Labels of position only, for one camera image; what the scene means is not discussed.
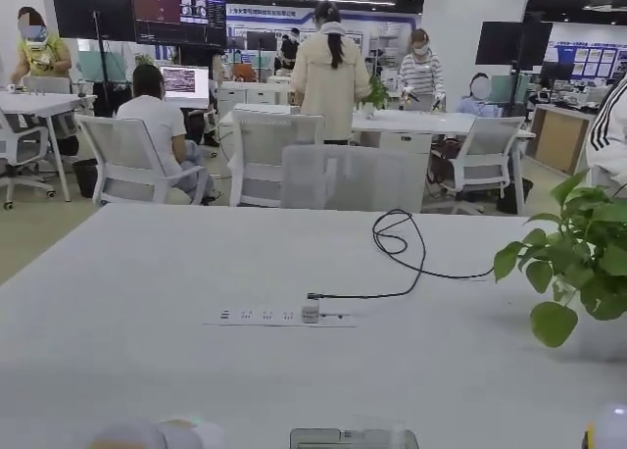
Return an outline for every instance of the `desk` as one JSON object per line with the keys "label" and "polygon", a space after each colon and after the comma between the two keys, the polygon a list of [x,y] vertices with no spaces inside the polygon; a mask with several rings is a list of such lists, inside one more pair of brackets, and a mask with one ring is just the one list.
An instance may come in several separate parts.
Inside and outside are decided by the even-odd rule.
{"label": "desk", "polygon": [[[281,105],[255,105],[238,104],[236,109],[244,111],[256,111],[271,114],[289,114],[289,106]],[[419,212],[422,206],[423,180],[429,165],[429,153],[431,140],[434,134],[465,136],[470,133],[475,116],[460,113],[419,113],[413,111],[385,110],[377,111],[374,119],[367,119],[361,113],[353,113],[353,131],[366,132],[375,136],[367,136],[364,145],[376,146],[384,149],[410,151],[416,156],[416,175],[419,176],[419,188],[415,196],[419,196],[420,202],[415,204],[413,212]],[[233,125],[233,116],[226,114],[219,122],[220,126]],[[524,213],[524,191],[522,186],[522,167],[520,163],[519,145],[522,141],[533,138],[531,132],[521,131],[511,147],[513,177],[516,190],[516,204],[518,212]]]}
{"label": "desk", "polygon": [[[542,347],[528,318],[543,297],[519,273],[498,285],[426,276],[406,298],[323,302],[360,314],[356,328],[202,325],[224,308],[298,307],[307,292],[405,290],[413,273],[375,249],[375,218],[104,207],[0,287],[2,448],[83,449],[76,438],[111,421],[181,414],[221,424],[230,449],[287,448],[293,427],[354,428],[355,415],[403,421],[423,448],[579,447],[597,407],[621,400],[625,367]],[[416,221],[425,267],[449,274],[485,271],[532,228]]]}
{"label": "desk", "polygon": [[585,140],[596,116],[539,104],[531,124],[538,134],[529,144],[527,155],[540,163],[574,175],[586,168]]}
{"label": "desk", "polygon": [[5,114],[33,115],[45,118],[50,132],[50,143],[57,163],[57,171],[61,179],[63,195],[67,202],[70,202],[70,192],[68,191],[68,181],[61,161],[57,134],[52,124],[52,117],[58,114],[67,113],[76,109],[83,102],[93,101],[95,96],[79,98],[75,94],[26,94],[8,93],[0,91],[0,108]]}

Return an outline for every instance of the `plug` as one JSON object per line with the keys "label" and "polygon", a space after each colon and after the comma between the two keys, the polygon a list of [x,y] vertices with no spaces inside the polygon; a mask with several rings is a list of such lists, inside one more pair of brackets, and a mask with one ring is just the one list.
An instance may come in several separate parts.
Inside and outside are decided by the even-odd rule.
{"label": "plug", "polygon": [[317,324],[320,321],[320,301],[310,298],[310,295],[301,310],[301,319],[304,324]]}

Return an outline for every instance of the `small plant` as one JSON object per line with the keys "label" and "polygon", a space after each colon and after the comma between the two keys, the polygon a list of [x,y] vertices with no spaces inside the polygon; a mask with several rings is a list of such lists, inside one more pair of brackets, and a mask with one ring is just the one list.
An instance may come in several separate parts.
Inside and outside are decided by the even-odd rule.
{"label": "small plant", "polygon": [[383,84],[381,78],[373,75],[370,78],[370,94],[362,99],[362,103],[372,103],[374,109],[385,109],[390,95],[388,94],[388,88]]}
{"label": "small plant", "polygon": [[153,58],[148,55],[148,54],[137,54],[135,55],[135,66],[140,66],[140,65],[155,65],[155,61],[153,60]]}
{"label": "small plant", "polygon": [[627,200],[598,187],[577,187],[586,173],[552,191],[558,216],[529,219],[554,223],[556,232],[535,228],[494,259],[497,281],[517,263],[540,294],[552,286],[553,300],[537,305],[530,315],[534,335],[552,348],[561,346],[577,326],[577,313],[568,307],[576,296],[596,320],[616,320],[627,311]]}

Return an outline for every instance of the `yellow shirt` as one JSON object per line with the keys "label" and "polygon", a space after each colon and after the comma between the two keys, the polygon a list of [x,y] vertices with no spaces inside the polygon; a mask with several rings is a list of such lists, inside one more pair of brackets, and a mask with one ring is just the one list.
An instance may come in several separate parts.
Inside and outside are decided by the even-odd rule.
{"label": "yellow shirt", "polygon": [[52,66],[66,60],[70,51],[66,43],[57,34],[50,33],[43,42],[20,41],[20,54],[30,66],[31,76],[70,77],[69,71],[57,72]]}

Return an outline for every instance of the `electrical outlet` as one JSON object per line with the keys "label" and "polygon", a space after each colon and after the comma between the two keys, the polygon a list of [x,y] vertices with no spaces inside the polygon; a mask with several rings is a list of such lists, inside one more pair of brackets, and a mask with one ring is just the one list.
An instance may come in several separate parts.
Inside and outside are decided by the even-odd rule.
{"label": "electrical outlet", "polygon": [[267,309],[232,309],[222,310],[205,324],[224,326],[310,326],[318,328],[352,328],[357,326],[355,318],[350,315],[320,314],[317,324],[304,324],[300,310]]}

